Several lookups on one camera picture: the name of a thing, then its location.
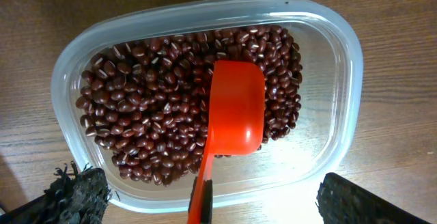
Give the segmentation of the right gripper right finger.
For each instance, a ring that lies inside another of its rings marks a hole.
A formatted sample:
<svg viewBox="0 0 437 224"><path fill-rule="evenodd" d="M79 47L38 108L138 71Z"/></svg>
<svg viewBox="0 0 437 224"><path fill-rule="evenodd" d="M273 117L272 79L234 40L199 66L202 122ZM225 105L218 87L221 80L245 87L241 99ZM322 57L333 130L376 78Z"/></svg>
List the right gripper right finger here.
<svg viewBox="0 0 437 224"><path fill-rule="evenodd" d="M317 195L324 224L429 224L336 173L327 173Z"/></svg>

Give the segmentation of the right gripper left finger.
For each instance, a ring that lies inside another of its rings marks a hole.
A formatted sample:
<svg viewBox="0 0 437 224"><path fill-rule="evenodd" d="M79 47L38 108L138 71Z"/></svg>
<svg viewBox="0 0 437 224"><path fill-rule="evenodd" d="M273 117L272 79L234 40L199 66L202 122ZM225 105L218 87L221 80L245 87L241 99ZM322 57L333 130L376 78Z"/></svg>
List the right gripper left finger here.
<svg viewBox="0 0 437 224"><path fill-rule="evenodd" d="M44 194L27 204L1 215L2 223L101 224L111 198L105 172L85 167L79 171L74 162L56 168L56 181Z"/></svg>

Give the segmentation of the orange plastic measuring scoop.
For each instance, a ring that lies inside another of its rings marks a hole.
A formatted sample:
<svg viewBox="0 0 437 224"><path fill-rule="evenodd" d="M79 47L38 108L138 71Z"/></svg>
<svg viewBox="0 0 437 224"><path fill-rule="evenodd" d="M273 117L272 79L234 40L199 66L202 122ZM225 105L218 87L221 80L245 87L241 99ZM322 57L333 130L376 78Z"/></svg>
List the orange plastic measuring scoop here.
<svg viewBox="0 0 437 224"><path fill-rule="evenodd" d="M255 64L219 60L214 64L208 136L188 209L188 224L212 220L214 157L257 151L264 134L265 85Z"/></svg>

